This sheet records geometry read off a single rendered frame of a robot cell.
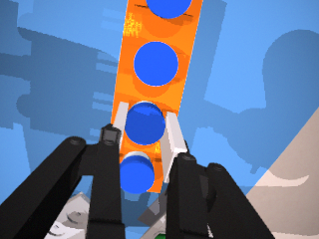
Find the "blue flat mat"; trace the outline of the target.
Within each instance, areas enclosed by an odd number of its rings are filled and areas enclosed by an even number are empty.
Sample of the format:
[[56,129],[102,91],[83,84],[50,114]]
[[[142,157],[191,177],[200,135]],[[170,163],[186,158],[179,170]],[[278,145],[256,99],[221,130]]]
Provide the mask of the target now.
[[[129,0],[0,0],[0,205],[68,136],[111,123]],[[319,108],[319,0],[203,0],[177,120],[246,195]],[[121,189],[126,239],[160,193]]]

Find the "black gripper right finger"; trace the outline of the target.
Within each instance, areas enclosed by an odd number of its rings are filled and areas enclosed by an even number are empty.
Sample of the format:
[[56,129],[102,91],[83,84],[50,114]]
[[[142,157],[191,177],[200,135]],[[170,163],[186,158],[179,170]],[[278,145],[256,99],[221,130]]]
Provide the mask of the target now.
[[197,166],[176,114],[166,112],[164,121],[165,239],[275,239],[224,166]]

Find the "white control panel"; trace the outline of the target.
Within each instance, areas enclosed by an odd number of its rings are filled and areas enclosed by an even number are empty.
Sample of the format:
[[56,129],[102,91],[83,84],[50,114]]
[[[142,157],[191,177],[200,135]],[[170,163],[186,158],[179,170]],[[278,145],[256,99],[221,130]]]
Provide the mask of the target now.
[[138,218],[139,221],[150,226],[149,230],[147,230],[140,239],[165,239],[166,196],[167,196],[167,195],[164,196],[165,192],[166,190]]

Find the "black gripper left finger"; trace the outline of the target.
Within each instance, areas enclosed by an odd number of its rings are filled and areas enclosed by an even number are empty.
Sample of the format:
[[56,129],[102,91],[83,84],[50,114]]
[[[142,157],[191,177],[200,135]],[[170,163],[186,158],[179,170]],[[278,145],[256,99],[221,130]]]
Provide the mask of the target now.
[[69,136],[43,160],[0,205],[0,239],[44,239],[82,176],[91,175],[86,239],[126,239],[120,151],[128,108],[120,102],[114,124],[101,128],[98,143]]

